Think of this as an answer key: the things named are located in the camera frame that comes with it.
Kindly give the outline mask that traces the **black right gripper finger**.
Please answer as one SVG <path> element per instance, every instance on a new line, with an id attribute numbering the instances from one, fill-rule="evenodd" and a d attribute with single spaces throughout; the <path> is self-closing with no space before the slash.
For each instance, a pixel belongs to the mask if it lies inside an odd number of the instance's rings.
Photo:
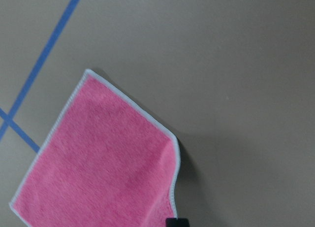
<path id="1" fill-rule="evenodd" d="M 166 227 L 190 227 L 189 220 L 187 218 L 166 218 Z"/>

